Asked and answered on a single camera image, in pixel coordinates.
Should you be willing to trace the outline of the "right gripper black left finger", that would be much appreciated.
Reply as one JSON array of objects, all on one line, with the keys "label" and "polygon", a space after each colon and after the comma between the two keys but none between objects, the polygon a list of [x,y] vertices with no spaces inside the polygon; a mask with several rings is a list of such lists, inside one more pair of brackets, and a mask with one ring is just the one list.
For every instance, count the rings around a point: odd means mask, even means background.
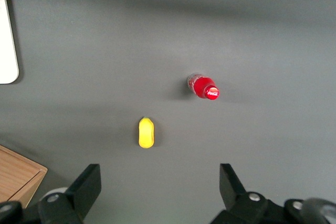
[{"label": "right gripper black left finger", "polygon": [[64,191],[48,193],[38,203],[41,223],[84,223],[101,193],[99,164],[90,164]]}]

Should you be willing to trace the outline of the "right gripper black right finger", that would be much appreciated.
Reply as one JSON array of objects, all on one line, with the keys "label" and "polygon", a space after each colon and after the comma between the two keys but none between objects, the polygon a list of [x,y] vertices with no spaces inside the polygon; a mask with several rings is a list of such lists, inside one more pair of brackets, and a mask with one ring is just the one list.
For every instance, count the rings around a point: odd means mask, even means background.
[{"label": "right gripper black right finger", "polygon": [[230,164],[220,164],[219,191],[225,210],[211,223],[260,223],[268,208],[265,197],[246,191]]}]

